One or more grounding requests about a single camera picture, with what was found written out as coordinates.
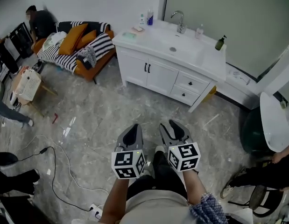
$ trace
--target black hair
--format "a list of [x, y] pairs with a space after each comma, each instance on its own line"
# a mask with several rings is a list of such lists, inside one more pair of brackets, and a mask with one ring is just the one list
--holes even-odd
[[28, 9], [26, 10], [26, 13], [27, 13], [27, 12], [30, 12], [30, 11], [36, 12], [36, 6], [35, 6], [35, 5], [32, 5], [32, 6], [28, 7]]

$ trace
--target faucet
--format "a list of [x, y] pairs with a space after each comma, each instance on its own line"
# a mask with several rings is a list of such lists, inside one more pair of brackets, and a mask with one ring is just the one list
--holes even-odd
[[186, 31], [186, 27], [183, 25], [183, 12], [182, 11], [175, 11], [172, 15], [171, 15], [171, 17], [170, 18], [172, 18], [175, 14], [177, 14], [177, 13], [180, 13], [181, 14], [181, 19], [180, 19], [180, 22], [179, 22], [179, 24], [178, 24], [178, 26], [177, 26], [177, 32], [179, 32], [179, 33], [185, 33], [185, 31]]

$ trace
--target gray tile floor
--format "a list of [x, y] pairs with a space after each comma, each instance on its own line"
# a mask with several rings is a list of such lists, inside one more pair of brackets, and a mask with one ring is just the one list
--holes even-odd
[[[35, 61], [36, 57], [32, 56], [22, 64], [32, 66]], [[238, 209], [221, 200], [219, 194], [234, 172], [250, 164], [249, 155], [242, 149], [239, 139], [239, 117], [245, 116], [240, 108], [213, 96], [201, 103], [193, 113], [188, 113], [187, 105], [153, 91], [131, 83], [125, 88], [115, 58], [98, 75], [97, 85], [59, 70], [52, 64], [44, 67], [42, 77], [58, 96], [44, 91], [35, 99], [35, 106], [43, 112], [44, 118], [30, 107], [21, 108], [21, 113], [34, 120], [33, 127], [24, 126], [21, 129], [10, 121], [5, 127], [0, 125], [0, 151], [8, 150], [22, 159], [44, 147], [53, 146], [56, 150], [54, 189], [61, 198], [89, 209], [92, 203], [103, 204], [107, 194], [79, 188], [69, 175], [64, 153], [51, 140], [61, 145], [67, 153], [71, 174], [80, 186], [110, 191], [115, 180], [110, 158], [118, 135], [133, 123], [141, 124], [145, 153], [150, 160], [155, 146], [162, 143], [159, 124], [168, 127], [168, 120], [174, 119], [189, 128], [199, 145], [202, 157], [198, 170], [206, 189], [218, 198], [226, 211]], [[7, 89], [9, 84], [10, 80], [7, 79]], [[58, 119], [52, 124], [54, 113]], [[51, 149], [16, 164], [6, 173], [15, 175], [33, 168], [41, 173], [33, 202], [52, 222], [69, 224], [75, 218], [90, 218], [88, 212], [64, 204], [52, 192], [54, 155]], [[237, 188], [229, 200], [246, 202], [252, 190], [253, 187]]]

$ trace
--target orange sofa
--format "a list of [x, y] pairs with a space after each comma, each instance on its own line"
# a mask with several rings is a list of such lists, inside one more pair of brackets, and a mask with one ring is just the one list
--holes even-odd
[[[111, 39], [114, 38], [114, 32], [112, 30], [109, 30], [109, 28], [106, 28], [105, 33], [107, 33]], [[42, 45], [44, 44], [44, 42], [46, 41], [46, 38], [40, 39], [34, 46], [33, 48], [33, 52], [35, 54], [37, 54], [40, 49], [42, 48]], [[77, 63], [77, 67], [75, 68], [74, 73], [84, 77], [87, 81], [92, 81], [94, 80], [94, 78], [96, 77], [97, 74], [100, 73], [100, 71], [104, 68], [104, 66], [110, 61], [110, 59], [116, 55], [116, 50], [115, 48], [113, 48], [112, 50], [110, 50], [107, 54], [105, 54], [102, 58], [100, 58], [97, 63], [96, 66], [93, 68], [90, 68], [89, 70], [87, 70], [84, 65], [82, 65], [81, 63]]]

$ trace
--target black and white cube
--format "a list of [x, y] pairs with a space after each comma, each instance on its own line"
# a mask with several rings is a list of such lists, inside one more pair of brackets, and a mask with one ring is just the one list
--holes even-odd
[[138, 178], [146, 163], [141, 149], [113, 152], [111, 160], [112, 169], [119, 179]]
[[197, 143], [170, 146], [168, 149], [168, 162], [178, 171], [194, 169], [200, 160], [200, 151]]

